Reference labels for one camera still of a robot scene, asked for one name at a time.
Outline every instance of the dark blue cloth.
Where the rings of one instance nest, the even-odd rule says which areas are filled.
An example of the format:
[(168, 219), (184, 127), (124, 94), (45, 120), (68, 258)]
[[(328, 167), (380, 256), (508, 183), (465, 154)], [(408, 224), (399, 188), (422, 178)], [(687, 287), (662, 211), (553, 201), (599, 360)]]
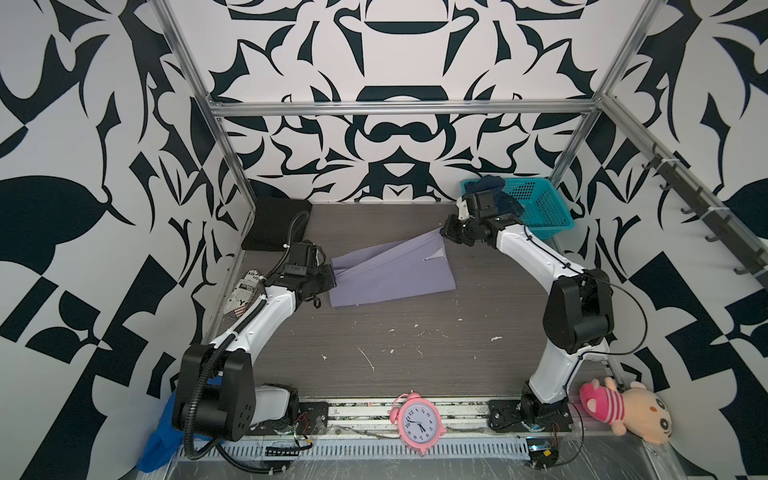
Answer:
[[(221, 377), (218, 376), (208, 380), (208, 384), (221, 385)], [(136, 469), (139, 472), (154, 472), (161, 466), (167, 464), (181, 446), (181, 442), (184, 439), (184, 433), (176, 430), (170, 424), (170, 418), (174, 413), (175, 399), (176, 392), (173, 392), (170, 394), (170, 398), (165, 404), (163, 415), (161, 415), (160, 421), (157, 424), (157, 429), (152, 432), (152, 435), (149, 435), (149, 439), (147, 439), (147, 444), (144, 446), (141, 458), (136, 463)], [(202, 435), (195, 435), (195, 438), (206, 441), (210, 440), (209, 437), (203, 437)]]
[(464, 188), (468, 194), (476, 194), (487, 190), (491, 191), (499, 214), (513, 214), (520, 218), (525, 212), (525, 207), (517, 199), (504, 193), (504, 185), (505, 181), (503, 178), (496, 177), (495, 175), (486, 175), (476, 182), (467, 182)]

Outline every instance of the stuffed toy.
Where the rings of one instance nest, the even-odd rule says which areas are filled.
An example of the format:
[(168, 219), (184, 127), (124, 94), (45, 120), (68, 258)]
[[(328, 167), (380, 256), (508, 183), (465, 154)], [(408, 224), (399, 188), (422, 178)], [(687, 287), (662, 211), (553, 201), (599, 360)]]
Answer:
[(632, 382), (623, 394), (611, 377), (600, 386), (597, 379), (579, 389), (581, 405), (590, 416), (611, 425), (616, 435), (627, 430), (655, 445), (669, 442), (672, 418), (664, 402), (640, 382)]

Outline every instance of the black cloth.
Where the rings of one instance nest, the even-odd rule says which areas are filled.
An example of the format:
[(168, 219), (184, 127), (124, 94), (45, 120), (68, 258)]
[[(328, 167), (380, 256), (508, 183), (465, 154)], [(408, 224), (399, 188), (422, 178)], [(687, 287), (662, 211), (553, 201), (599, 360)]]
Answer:
[(517, 218), (525, 212), (523, 207), (516, 198), (504, 193), (505, 180), (495, 175), (487, 175), (481, 177), (476, 182), (468, 182), (465, 186), (465, 190), (468, 194), (476, 194), (478, 192), (484, 192), (490, 190), (493, 193), (493, 200), (496, 203), (496, 208), (501, 215), (513, 214)]
[[(243, 240), (243, 250), (282, 251), (288, 240), (288, 227), (293, 217), (302, 210), (311, 213), (312, 204), (307, 200), (261, 197), (256, 199), (256, 215), (253, 226)], [(294, 241), (304, 238), (307, 222), (294, 229)]]

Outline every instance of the blue plastic basket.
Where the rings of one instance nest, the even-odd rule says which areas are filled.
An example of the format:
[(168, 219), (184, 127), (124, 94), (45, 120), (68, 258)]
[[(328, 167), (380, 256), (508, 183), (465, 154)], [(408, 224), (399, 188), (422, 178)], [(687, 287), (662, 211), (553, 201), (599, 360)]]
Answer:
[[(462, 194), (466, 192), (467, 183), (477, 180), (464, 180)], [(506, 178), (504, 192), (525, 208), (520, 220), (528, 225), (536, 237), (547, 240), (558, 232), (574, 227), (574, 220), (565, 202), (546, 178)]]

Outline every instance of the purple fabric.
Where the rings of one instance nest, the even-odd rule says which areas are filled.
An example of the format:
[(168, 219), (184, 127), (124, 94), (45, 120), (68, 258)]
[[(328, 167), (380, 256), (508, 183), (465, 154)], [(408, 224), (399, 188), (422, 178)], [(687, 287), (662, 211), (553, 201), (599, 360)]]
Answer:
[(363, 248), (331, 260), (332, 306), (376, 303), (455, 290), (440, 230), (412, 240)]

